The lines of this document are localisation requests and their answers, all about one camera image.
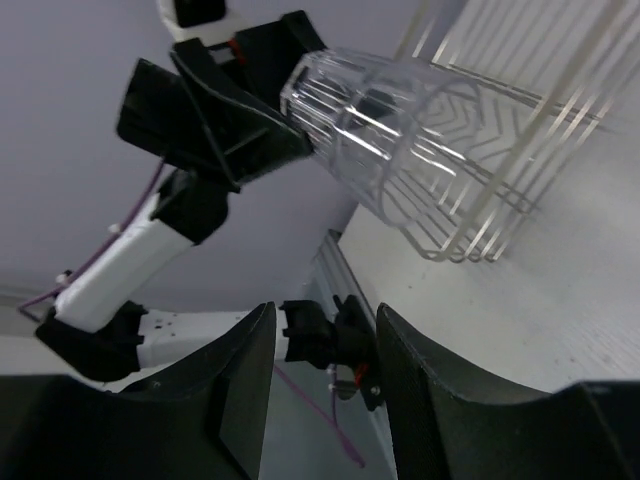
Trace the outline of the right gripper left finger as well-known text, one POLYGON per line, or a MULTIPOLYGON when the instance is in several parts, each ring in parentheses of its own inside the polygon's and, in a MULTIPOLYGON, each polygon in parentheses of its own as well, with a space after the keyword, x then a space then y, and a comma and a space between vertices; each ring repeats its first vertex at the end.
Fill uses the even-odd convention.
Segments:
POLYGON ((62 375, 1 380, 5 479, 255 479, 276 344, 264 303, 119 393, 62 375))

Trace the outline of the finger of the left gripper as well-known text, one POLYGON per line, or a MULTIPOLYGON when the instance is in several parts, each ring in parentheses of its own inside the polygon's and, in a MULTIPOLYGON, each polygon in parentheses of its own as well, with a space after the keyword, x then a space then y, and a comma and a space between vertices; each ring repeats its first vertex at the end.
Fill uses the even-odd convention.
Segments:
POLYGON ((313 152, 301 128, 229 75, 199 40, 177 43, 173 71, 140 58, 116 125, 125 142, 239 191, 313 152))

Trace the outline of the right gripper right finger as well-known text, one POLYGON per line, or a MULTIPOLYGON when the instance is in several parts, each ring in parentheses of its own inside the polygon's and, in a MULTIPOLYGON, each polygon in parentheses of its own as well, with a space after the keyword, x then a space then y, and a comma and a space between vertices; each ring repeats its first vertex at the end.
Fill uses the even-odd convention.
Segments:
POLYGON ((638 478, 638 382, 542 392, 462 358, 386 304, 376 335, 398 478, 638 478))

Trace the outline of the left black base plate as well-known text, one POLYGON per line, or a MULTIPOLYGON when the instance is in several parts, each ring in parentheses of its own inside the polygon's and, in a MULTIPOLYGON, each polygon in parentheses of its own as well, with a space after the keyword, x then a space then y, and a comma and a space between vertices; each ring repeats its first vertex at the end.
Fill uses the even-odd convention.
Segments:
POLYGON ((354 383, 369 412, 384 404, 381 386, 381 369, 377 351, 375 328, 355 295, 343 300, 333 296, 337 313, 334 325, 337 335, 337 364, 349 367, 354 383))

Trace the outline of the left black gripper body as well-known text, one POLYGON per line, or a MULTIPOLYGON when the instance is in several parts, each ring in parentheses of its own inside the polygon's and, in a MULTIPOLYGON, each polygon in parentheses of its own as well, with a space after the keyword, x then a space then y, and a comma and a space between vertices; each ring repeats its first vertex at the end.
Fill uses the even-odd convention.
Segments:
POLYGON ((214 53, 229 48, 229 60, 216 60, 220 69, 240 89, 280 114, 286 112, 281 92, 301 59, 325 49, 303 10, 252 27, 231 11, 204 25, 204 45, 214 53))

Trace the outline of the clear glass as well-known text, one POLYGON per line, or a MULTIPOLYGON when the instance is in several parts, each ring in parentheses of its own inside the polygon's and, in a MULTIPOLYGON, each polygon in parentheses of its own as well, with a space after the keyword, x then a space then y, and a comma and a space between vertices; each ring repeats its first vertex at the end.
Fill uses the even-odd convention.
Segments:
POLYGON ((385 224, 454 202, 482 126, 472 80, 421 61, 335 49, 304 55, 280 94, 317 160, 385 224))

